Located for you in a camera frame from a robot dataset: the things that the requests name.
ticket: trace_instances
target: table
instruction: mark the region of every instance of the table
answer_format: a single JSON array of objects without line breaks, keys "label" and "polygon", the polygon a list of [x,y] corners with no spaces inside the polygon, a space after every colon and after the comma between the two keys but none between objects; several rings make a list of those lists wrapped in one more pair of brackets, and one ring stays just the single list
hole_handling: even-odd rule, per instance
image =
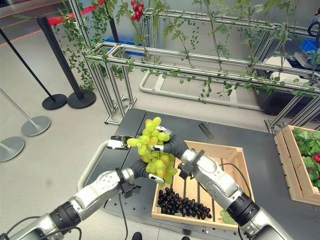
[{"label": "table", "polygon": [[[213,139],[209,139],[198,126],[202,121],[133,108],[127,112],[115,135],[136,136],[143,130],[145,119],[153,119],[157,116],[162,118],[162,126],[174,131],[184,140],[243,148],[255,202],[265,208],[293,239],[319,239],[320,207],[291,200],[274,134],[204,123],[214,135]],[[140,156],[136,148],[105,149],[84,185],[91,184],[105,171],[130,167],[138,159]],[[153,219],[151,209],[156,184],[146,178],[136,179],[135,184],[142,186],[140,193],[133,194],[128,199],[122,198],[124,212],[128,219],[206,240],[239,239],[238,233],[232,231]],[[122,216],[118,196],[109,200],[104,209],[113,215]]]}]

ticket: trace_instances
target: wire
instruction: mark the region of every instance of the wire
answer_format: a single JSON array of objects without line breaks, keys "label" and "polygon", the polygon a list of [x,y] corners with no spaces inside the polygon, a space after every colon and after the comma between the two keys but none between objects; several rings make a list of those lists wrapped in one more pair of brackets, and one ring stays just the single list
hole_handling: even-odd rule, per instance
[{"label": "wire", "polygon": [[53,232],[51,232],[51,233],[49,233],[49,234],[41,237],[39,240],[46,239],[47,237],[50,237],[50,236],[52,236],[52,235],[54,235],[54,234],[57,234],[57,233],[60,233],[60,232],[62,232],[62,231],[72,230],[72,229],[77,229],[77,230],[79,231],[79,238],[78,238],[78,240],[81,240],[82,231],[81,231],[80,227],[77,227],[77,226],[70,226],[70,227],[62,228],[62,229],[57,230],[57,231],[53,231]]},{"label": "wire", "polygon": [[124,225],[125,225],[125,239],[124,240],[127,240],[127,237],[128,237],[128,226],[127,226],[127,220],[126,220],[125,211],[124,211],[124,208],[122,207],[121,193],[120,192],[119,192],[119,203],[120,203],[122,216],[123,216],[123,220],[124,220]]},{"label": "wire", "polygon": [[248,191],[249,191],[249,197],[251,198],[252,197],[252,194],[251,194],[251,191],[250,191],[250,188],[249,188],[249,184],[247,183],[247,180],[246,180],[246,178],[245,178],[245,176],[242,174],[242,172],[239,170],[239,168],[237,168],[237,166],[236,165],[234,165],[233,163],[222,163],[222,164],[220,164],[220,166],[223,166],[223,165],[232,165],[235,169],[237,169],[237,171],[240,173],[240,175],[241,175],[241,177],[243,178],[243,180],[244,180],[244,183],[245,183],[245,185],[246,185],[246,188],[248,189]]},{"label": "wire", "polygon": [[241,232],[240,232],[240,227],[239,227],[239,225],[238,225],[238,234],[239,234],[240,239],[241,239],[241,240],[244,240],[244,239],[242,238],[242,236],[241,236]]},{"label": "wire", "polygon": [[3,240],[3,239],[10,240],[10,238],[8,237],[8,235],[5,232],[1,233],[1,235],[0,235],[0,240]]},{"label": "wire", "polygon": [[24,219],[18,221],[15,225],[13,225],[7,232],[6,234],[8,235],[16,226],[18,226],[19,224],[21,224],[22,222],[26,221],[26,220],[29,220],[29,219],[38,219],[40,218],[40,216],[28,216],[28,217],[25,217]]}]

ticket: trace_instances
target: black cable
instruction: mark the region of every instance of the black cable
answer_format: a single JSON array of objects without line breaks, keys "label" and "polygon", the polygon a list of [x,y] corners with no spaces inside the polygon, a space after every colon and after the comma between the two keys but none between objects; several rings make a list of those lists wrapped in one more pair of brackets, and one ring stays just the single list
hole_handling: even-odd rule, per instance
[{"label": "black cable", "polygon": [[250,188],[249,188],[249,184],[247,183],[247,180],[246,180],[245,176],[242,174],[242,172],[239,170],[239,168],[237,168],[237,166],[234,165],[233,163],[229,163],[229,162],[220,164],[220,166],[222,166],[222,165],[232,165],[235,169],[238,170],[238,172],[240,173],[241,177],[242,177],[243,180],[244,180],[244,183],[245,183],[245,185],[246,185],[246,188],[248,189],[249,197],[251,198],[251,197],[252,197],[252,194],[251,194],[251,191],[250,191]]},{"label": "black cable", "polygon": [[22,222],[26,221],[26,220],[29,220],[29,219],[38,219],[40,218],[40,216],[28,216],[28,217],[25,217],[24,219],[18,221],[15,225],[13,225],[7,232],[6,234],[8,235],[16,226],[18,226],[19,224],[21,224]]},{"label": "black cable", "polygon": [[1,233],[0,235],[0,240],[10,240],[10,238],[8,237],[8,235],[4,232],[4,233]]},{"label": "black cable", "polygon": [[[313,34],[311,32],[312,28],[314,25],[318,25],[318,33],[317,34]],[[308,27],[308,34],[311,36],[311,37],[315,37],[315,41],[316,41],[316,45],[318,46],[318,48],[320,48],[320,23],[318,21],[316,22],[313,22],[311,23],[311,25]]]},{"label": "black cable", "polygon": [[126,216],[125,216],[125,211],[124,211],[124,208],[122,207],[121,193],[119,193],[119,203],[120,203],[120,208],[121,208],[121,211],[122,211],[122,216],[123,216],[124,225],[125,225],[125,239],[124,240],[127,240],[127,237],[128,237],[128,226],[127,226],[127,220],[126,220]]},{"label": "black cable", "polygon": [[241,232],[240,232],[240,227],[239,227],[239,225],[238,225],[238,234],[239,234],[240,239],[241,239],[241,240],[244,240],[244,239],[242,238],[242,236],[241,236]]},{"label": "black cable", "polygon": [[81,237],[82,237],[82,231],[80,229],[80,227],[77,227],[77,226],[70,226],[70,227],[66,227],[66,228],[63,228],[63,229],[60,229],[60,230],[57,230],[57,231],[53,231],[43,237],[41,237],[39,240],[43,240],[43,239],[46,239],[47,237],[50,237],[51,235],[54,235],[54,234],[57,234],[57,233],[60,233],[62,231],[65,231],[65,230],[72,230],[72,229],[77,229],[79,231],[79,238],[78,240],[81,240]]}]

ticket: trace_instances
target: stanchion base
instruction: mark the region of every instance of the stanchion base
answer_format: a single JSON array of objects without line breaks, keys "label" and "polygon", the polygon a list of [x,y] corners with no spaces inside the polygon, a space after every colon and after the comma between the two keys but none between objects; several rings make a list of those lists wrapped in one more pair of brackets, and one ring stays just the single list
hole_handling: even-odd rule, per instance
[{"label": "stanchion base", "polygon": [[18,136],[8,137],[2,140],[1,143],[9,149],[0,146],[0,163],[13,159],[19,155],[25,147],[25,140]]},{"label": "stanchion base", "polygon": [[42,134],[50,127],[51,121],[46,116],[36,116],[31,119],[34,121],[36,126],[34,126],[30,121],[26,121],[21,127],[21,132],[27,137]]},{"label": "stanchion base", "polygon": [[44,109],[56,110],[56,109],[62,108],[64,105],[67,104],[66,95],[55,94],[55,95],[52,95],[52,97],[55,99],[55,101],[53,101],[49,96],[45,100],[43,100],[42,107]]},{"label": "stanchion base", "polygon": [[97,100],[97,97],[93,91],[84,92],[83,95],[83,99],[78,99],[77,95],[72,93],[66,102],[73,109],[84,109],[94,104]]}]

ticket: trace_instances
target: wooden crate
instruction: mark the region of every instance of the wooden crate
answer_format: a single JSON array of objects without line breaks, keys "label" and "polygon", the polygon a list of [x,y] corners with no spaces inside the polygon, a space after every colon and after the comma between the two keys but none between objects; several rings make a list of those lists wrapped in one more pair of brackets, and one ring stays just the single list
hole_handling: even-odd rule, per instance
[{"label": "wooden crate", "polygon": [[[294,126],[287,125],[274,137],[291,199],[320,206],[320,192],[312,185],[293,129]],[[303,130],[309,133],[315,131],[307,128]]]},{"label": "wooden crate", "polygon": [[[197,152],[200,150],[205,151],[205,155],[213,158],[218,164],[221,163],[232,163],[239,168],[239,170],[244,175],[250,192],[252,193],[251,182],[249,179],[248,169],[246,165],[245,156],[243,153],[243,149],[241,147],[232,147],[232,146],[223,146],[223,145],[215,145],[201,142],[192,142],[185,141],[189,148],[195,149]],[[175,168],[181,163],[179,159],[175,160]],[[231,175],[235,182],[243,189],[243,191],[249,196],[249,190],[246,187],[245,181],[239,174],[239,172],[232,165],[224,165],[223,170]],[[161,208],[157,206],[159,190],[163,190],[165,192],[165,188],[172,187],[173,191],[179,193],[181,197],[188,197],[190,200],[195,199],[196,202],[202,203],[211,209],[210,214],[212,215],[211,219],[206,218],[205,220],[197,219],[197,217],[192,216],[177,216],[177,215],[168,215],[162,214]],[[220,211],[222,208],[212,200],[210,195],[204,191],[196,181],[196,179],[190,179],[189,177],[186,180],[183,180],[179,177],[179,173],[173,176],[172,185],[165,185],[164,187],[159,187],[157,185],[155,189],[155,195],[152,206],[152,217],[155,219],[172,221],[176,223],[196,225],[202,227],[209,228],[218,228],[223,230],[237,231],[238,225],[234,224],[226,224],[220,218]]]}]

